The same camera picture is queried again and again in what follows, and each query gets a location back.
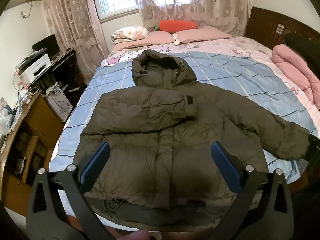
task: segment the jacket hood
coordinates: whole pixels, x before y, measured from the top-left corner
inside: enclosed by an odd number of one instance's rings
[[[133,59],[132,78],[137,86],[172,89],[196,80],[196,75],[183,58],[147,49]]]

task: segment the sheer curtain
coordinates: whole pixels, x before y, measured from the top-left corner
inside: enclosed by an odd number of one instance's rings
[[[250,16],[250,0],[138,0],[146,28],[164,19],[195,21],[232,35],[243,35]]]
[[[74,48],[77,62],[88,83],[108,48],[93,0],[43,0],[49,29],[57,38],[61,52]]]

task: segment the black desk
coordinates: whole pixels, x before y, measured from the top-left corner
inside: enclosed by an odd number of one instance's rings
[[[30,87],[39,89],[45,95],[46,90],[56,82],[60,82],[62,86],[67,86],[64,93],[71,105],[75,107],[86,85],[78,67],[74,49],[56,58],[49,68],[31,82]]]

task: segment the blue blanket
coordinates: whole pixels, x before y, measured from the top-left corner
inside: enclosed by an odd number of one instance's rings
[[[318,135],[307,109],[268,66],[250,57],[231,57],[206,52],[169,55],[183,57],[200,82],[243,95],[273,114],[305,127],[315,136]],[[71,114],[68,126],[61,134],[58,155],[50,162],[50,171],[63,170],[72,163],[80,142],[80,134],[88,124],[100,96],[115,89],[135,85],[132,80],[131,65],[130,60],[110,67],[97,68],[78,106]],[[281,168],[288,183],[297,180],[307,164],[305,160],[279,160],[267,151],[265,157],[269,171]]]

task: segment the blue gripper pad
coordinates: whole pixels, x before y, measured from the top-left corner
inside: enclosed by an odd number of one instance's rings
[[[239,194],[243,185],[243,168],[241,161],[227,153],[220,142],[211,145],[211,157],[217,165],[222,177],[232,192]]]
[[[110,151],[110,145],[102,142],[94,153],[84,156],[80,161],[78,173],[80,192],[85,193],[92,189],[110,157]]]

